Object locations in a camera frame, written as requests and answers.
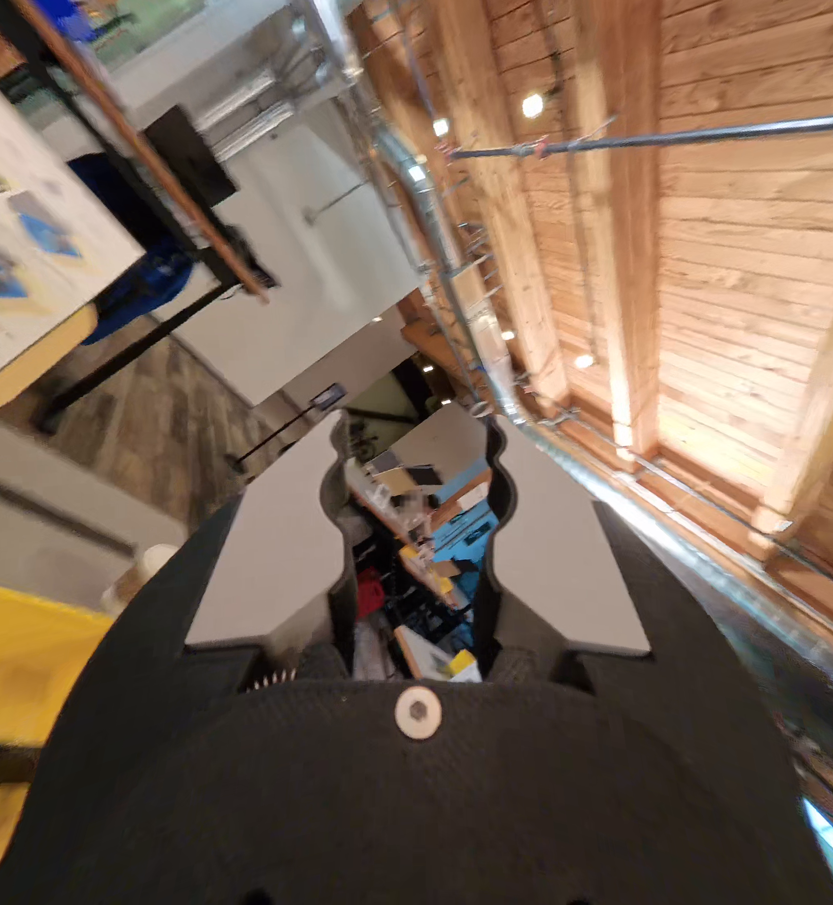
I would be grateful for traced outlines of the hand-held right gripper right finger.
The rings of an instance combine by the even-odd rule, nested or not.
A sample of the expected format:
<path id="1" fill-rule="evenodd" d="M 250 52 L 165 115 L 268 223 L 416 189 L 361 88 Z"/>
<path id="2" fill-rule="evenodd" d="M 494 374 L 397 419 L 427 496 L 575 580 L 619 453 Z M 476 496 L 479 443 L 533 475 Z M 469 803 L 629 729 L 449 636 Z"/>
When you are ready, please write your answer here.
<path id="1" fill-rule="evenodd" d="M 640 659 L 652 652 L 592 495 L 511 421 L 486 423 L 495 526 L 475 596 L 484 673 L 504 648 L 542 673 L 569 653 Z"/>

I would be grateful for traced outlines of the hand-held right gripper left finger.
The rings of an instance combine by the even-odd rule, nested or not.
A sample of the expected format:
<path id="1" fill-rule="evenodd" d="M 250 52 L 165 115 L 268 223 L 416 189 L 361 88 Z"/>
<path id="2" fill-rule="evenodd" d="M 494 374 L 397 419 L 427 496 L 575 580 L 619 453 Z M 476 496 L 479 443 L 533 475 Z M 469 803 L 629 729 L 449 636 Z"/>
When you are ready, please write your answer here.
<path id="1" fill-rule="evenodd" d="M 331 642 L 352 666 L 357 582 L 343 529 L 347 418 L 329 413 L 250 482 L 185 644 L 252 645 L 275 666 Z"/>

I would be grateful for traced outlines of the large yellow bin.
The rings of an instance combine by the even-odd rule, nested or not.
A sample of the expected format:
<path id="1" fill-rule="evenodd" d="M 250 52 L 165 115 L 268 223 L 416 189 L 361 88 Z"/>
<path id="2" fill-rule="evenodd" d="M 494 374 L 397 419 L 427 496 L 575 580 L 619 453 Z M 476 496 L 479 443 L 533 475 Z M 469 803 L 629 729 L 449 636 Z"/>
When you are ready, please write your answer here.
<path id="1" fill-rule="evenodd" d="M 0 861 L 65 700 L 113 623 L 0 586 Z"/>

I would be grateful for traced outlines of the paper coffee cup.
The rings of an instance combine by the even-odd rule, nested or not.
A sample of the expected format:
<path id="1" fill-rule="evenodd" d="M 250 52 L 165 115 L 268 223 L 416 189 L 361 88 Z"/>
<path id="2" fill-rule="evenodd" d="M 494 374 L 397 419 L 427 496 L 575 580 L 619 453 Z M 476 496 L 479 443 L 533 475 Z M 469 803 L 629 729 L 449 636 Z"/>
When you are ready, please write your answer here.
<path id="1" fill-rule="evenodd" d="M 174 545 L 159 544 L 137 554 L 128 570 L 102 594 L 102 611 L 112 617 L 119 615 L 177 552 Z"/>

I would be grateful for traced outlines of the wooden top desk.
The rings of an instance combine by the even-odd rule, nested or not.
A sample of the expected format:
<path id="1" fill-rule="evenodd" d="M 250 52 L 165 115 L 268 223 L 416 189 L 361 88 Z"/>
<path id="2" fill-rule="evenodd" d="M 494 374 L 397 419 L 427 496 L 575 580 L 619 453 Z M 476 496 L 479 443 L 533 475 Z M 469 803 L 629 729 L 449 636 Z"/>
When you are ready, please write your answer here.
<path id="1" fill-rule="evenodd" d="M 114 90 L 97 74 L 97 59 L 92 51 L 83 51 L 71 38 L 59 32 L 52 19 L 40 10 L 37 2 L 0 1 L 0 34 L 4 41 L 25 60 L 31 76 L 54 94 L 97 141 L 114 168 L 134 189 L 141 201 L 162 221 L 181 247 L 195 261 L 203 263 L 216 277 L 216 288 L 210 289 L 183 311 L 159 322 L 144 337 L 107 360 L 87 377 L 58 392 L 44 408 L 38 409 L 34 426 L 41 435 L 53 436 L 68 407 L 100 387 L 107 379 L 127 368 L 155 345 L 161 343 L 194 315 L 233 288 L 251 290 L 267 301 L 266 290 L 274 288 L 271 276 L 260 279 L 245 264 L 239 245 L 229 236 L 227 227 L 217 218 L 211 206 L 200 205 L 200 195 L 172 172 L 166 160 L 129 122 L 117 101 Z M 75 96 L 71 95 L 53 74 L 58 67 L 68 74 L 89 101 L 94 104 L 119 136 L 129 152 L 116 149 L 114 142 L 93 124 Z"/>

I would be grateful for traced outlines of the black monitor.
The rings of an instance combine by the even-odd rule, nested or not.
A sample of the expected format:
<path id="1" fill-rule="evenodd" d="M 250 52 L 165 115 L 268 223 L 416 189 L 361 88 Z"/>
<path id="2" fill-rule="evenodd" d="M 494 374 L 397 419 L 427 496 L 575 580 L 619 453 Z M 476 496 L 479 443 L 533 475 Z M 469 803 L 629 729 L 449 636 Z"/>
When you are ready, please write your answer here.
<path id="1" fill-rule="evenodd" d="M 143 135 L 198 206 L 214 208 L 237 192 L 183 107 L 170 107 Z"/>

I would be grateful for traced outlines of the metal ceiling pipe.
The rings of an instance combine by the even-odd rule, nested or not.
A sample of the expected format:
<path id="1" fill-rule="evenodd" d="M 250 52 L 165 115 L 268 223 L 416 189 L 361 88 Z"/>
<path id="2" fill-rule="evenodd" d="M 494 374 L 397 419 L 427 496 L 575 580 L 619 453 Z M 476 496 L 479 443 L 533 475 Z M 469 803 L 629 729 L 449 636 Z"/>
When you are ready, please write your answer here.
<path id="1" fill-rule="evenodd" d="M 647 133 L 628 137 L 537 140 L 509 147 L 456 149 L 448 152 L 452 161 L 483 159 L 545 159 L 556 155 L 578 155 L 600 151 L 672 148 L 725 142 L 779 140 L 833 133 L 833 115 L 807 119 L 784 119 L 765 123 L 741 124 L 701 130 Z"/>

